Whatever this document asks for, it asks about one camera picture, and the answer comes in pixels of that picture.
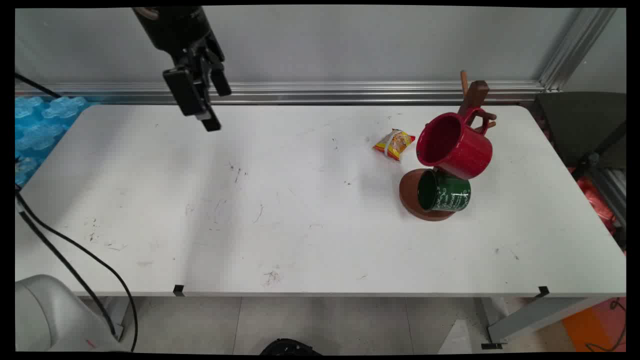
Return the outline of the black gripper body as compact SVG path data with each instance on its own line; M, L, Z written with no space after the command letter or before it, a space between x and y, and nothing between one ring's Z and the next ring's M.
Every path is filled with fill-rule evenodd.
M202 6L133 7L153 46L175 66L196 68L201 60L224 70L224 53Z

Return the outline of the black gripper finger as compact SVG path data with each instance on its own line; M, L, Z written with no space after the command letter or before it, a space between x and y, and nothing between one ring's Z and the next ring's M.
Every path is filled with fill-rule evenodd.
M174 67L163 71L162 76L180 111L186 117L201 121L207 132L222 129L210 104L208 85L194 75L189 67Z
M225 74L224 64L220 61L213 61L208 63L210 70L210 79L220 97L230 96L233 92Z

